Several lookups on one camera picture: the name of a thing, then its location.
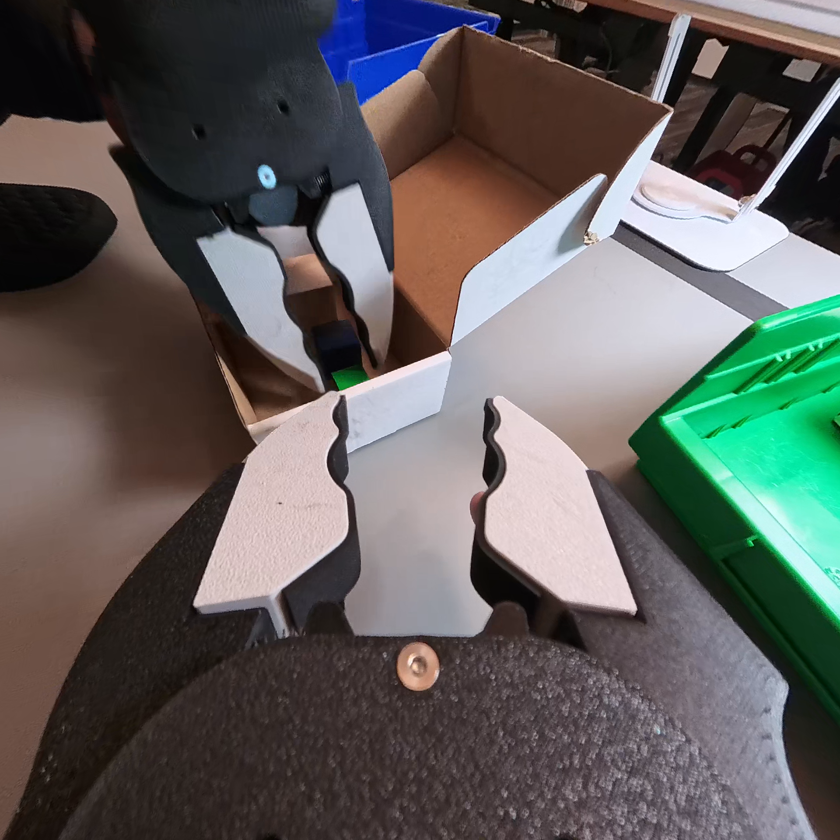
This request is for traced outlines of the blue plastic bin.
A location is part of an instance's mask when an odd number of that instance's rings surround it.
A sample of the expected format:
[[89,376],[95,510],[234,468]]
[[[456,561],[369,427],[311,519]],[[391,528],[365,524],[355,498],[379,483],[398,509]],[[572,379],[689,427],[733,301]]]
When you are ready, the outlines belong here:
[[353,84],[359,103],[417,69],[449,30],[468,26],[494,35],[499,17],[435,2],[338,1],[318,44],[336,83]]

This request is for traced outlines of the white cardboard mailer box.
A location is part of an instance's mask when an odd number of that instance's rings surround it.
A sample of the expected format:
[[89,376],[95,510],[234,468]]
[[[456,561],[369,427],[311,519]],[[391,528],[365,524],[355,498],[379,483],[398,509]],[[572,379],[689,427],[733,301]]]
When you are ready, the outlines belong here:
[[616,230],[672,109],[459,28],[361,108],[391,177],[385,364],[343,391],[348,450],[438,413],[452,346]]

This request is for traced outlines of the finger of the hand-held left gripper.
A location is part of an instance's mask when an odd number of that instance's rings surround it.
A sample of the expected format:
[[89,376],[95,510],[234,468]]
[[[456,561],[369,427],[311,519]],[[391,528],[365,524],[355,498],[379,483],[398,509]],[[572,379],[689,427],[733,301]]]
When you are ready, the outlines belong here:
[[382,367],[392,336],[393,273],[361,184],[347,185],[323,201],[313,224],[313,246],[339,279],[371,364]]
[[281,372],[315,393],[326,388],[304,333],[286,303],[287,276],[257,232],[224,231],[196,240],[246,339]]

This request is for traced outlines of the green plastic bin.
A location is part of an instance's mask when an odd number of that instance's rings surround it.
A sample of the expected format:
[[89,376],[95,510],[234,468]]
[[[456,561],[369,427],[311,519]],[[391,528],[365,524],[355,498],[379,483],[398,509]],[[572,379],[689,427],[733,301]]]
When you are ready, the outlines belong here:
[[637,467],[839,719],[839,297],[756,321],[629,438]]

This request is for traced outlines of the person's left hand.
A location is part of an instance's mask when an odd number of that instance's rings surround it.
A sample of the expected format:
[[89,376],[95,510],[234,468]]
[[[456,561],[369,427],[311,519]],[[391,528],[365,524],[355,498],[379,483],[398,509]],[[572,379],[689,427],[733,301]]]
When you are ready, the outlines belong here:
[[100,97],[100,100],[101,110],[104,114],[106,121],[108,122],[108,125],[110,126],[112,131],[117,135],[120,143],[126,148],[132,149],[132,141],[126,129],[122,113],[115,98],[103,94]]

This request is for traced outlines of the red backpack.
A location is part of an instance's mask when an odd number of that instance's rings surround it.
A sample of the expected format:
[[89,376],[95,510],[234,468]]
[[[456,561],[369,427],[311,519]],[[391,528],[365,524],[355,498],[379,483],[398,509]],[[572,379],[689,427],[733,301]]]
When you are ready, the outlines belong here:
[[688,171],[688,177],[739,200],[757,193],[776,165],[773,153],[750,143],[735,152],[709,154]]

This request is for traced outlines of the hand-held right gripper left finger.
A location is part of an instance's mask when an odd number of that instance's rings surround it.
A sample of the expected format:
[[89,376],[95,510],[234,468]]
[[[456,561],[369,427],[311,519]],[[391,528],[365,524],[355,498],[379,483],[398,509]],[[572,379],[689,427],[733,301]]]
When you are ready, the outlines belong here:
[[279,637],[314,607],[342,606],[361,576],[345,398],[329,392],[247,457],[193,606],[204,615],[264,610]]

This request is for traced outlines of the grey desk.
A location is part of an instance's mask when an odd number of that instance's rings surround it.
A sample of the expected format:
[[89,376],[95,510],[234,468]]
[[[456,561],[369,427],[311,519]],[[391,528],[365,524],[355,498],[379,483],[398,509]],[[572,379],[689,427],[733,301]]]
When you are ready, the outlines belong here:
[[[2,295],[2,833],[56,696],[112,595],[249,452],[195,306],[152,246],[104,123],[12,118],[2,182],[100,196],[118,229],[57,286]],[[750,325],[838,293],[838,258],[797,237],[708,275],[621,227],[452,349],[440,412],[350,456],[364,635],[477,633],[470,499],[483,406],[505,396],[621,489],[791,687],[785,740],[819,838],[838,838],[838,726],[635,468],[628,439]]]

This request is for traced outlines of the wooden cube with blue mark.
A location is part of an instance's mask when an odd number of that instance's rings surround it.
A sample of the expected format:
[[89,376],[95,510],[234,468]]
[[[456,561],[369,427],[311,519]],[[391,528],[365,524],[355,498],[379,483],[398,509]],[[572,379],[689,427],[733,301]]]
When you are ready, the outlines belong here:
[[334,307],[335,286],[328,271],[315,255],[302,255],[285,259],[282,263],[286,273],[286,294],[296,307]]

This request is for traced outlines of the person's left forearm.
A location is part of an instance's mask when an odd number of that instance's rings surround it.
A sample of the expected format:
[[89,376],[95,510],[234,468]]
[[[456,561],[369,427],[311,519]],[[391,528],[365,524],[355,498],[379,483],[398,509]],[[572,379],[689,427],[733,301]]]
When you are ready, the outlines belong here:
[[104,120],[64,1],[1,2],[1,121]]

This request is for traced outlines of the wooden board document stand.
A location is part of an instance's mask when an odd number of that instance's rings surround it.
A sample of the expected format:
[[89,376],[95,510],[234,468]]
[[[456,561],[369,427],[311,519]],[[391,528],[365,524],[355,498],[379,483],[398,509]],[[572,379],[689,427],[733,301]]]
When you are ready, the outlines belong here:
[[[687,263],[730,271],[780,244],[789,229],[761,211],[791,172],[812,136],[838,124],[838,69],[811,59],[693,28],[691,17],[670,23],[651,98],[676,103],[692,67],[710,39],[727,45],[711,78],[715,91],[669,166],[652,162],[623,216],[624,223]],[[735,199],[688,177],[709,154],[746,144],[773,153],[777,165],[759,191]]]

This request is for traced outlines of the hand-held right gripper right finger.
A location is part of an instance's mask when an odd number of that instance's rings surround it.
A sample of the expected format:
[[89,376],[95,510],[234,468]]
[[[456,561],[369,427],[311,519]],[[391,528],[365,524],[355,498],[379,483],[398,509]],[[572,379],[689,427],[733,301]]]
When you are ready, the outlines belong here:
[[486,399],[484,411],[485,520],[470,560],[480,598],[517,603],[528,617],[566,609],[636,616],[584,461],[507,398]]

